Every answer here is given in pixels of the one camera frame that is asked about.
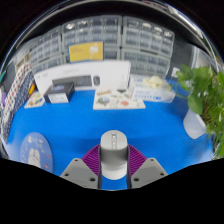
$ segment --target blue table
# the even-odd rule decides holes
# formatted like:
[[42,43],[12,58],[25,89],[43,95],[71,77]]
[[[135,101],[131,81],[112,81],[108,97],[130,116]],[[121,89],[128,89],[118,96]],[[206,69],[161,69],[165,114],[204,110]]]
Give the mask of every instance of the blue table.
[[[20,162],[20,147],[30,132],[39,132],[48,140],[53,154],[53,174],[60,176],[73,158],[81,158],[100,143],[108,130],[119,130],[128,143],[146,157],[154,157],[168,174],[212,158],[212,142],[207,135],[191,139],[183,127],[187,101],[175,97],[172,103],[145,102],[140,110],[93,110],[95,91],[77,91],[69,104],[47,104],[18,110],[7,144],[11,160]],[[126,177],[108,180],[102,189],[126,189]]]

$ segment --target white cylinder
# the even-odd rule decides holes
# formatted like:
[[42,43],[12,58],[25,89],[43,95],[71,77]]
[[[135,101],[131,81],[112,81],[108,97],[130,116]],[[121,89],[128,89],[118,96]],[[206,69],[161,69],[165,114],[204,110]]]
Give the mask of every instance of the white cylinder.
[[128,142],[120,131],[108,131],[101,137],[102,175],[118,180],[127,174]]
[[199,114],[194,113],[191,109],[188,110],[183,124],[185,131],[192,139],[197,139],[206,133],[205,122]]

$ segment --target white container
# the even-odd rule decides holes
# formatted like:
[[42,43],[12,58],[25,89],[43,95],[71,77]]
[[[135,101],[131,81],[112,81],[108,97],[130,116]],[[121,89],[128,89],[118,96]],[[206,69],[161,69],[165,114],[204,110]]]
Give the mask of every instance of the white container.
[[185,131],[192,139],[197,139],[206,133],[205,122],[199,114],[194,113],[191,109],[188,110],[183,124]]

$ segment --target black device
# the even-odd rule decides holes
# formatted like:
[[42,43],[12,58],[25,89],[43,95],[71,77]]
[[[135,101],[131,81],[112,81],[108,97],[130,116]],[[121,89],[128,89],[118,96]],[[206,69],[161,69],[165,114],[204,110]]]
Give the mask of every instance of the black device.
[[61,83],[51,86],[44,94],[47,103],[68,103],[74,92],[74,83]]
[[99,76],[94,76],[93,77],[93,83],[95,86],[100,85],[100,77]]

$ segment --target purple gripper pad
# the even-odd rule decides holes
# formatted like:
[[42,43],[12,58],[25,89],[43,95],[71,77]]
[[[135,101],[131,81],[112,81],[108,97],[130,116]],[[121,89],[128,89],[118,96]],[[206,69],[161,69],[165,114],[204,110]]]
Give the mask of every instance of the purple gripper pad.
[[145,157],[138,149],[128,145],[128,172],[130,177],[139,169],[139,167],[146,161]]
[[100,145],[90,149],[83,157],[82,161],[99,177],[101,171]]

